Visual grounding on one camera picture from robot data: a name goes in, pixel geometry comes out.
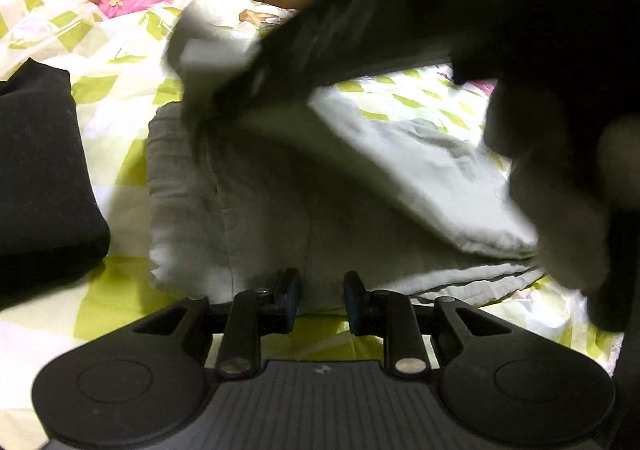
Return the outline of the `grey gloved right hand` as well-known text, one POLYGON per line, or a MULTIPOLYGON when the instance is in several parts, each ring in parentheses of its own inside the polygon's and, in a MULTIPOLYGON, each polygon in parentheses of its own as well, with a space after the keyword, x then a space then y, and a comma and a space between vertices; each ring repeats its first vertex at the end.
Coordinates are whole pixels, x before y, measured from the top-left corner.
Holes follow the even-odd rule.
POLYGON ((639 123, 542 140, 515 161, 510 197, 537 230, 544 269, 566 288, 596 292, 610 270, 611 206, 639 208, 639 123))

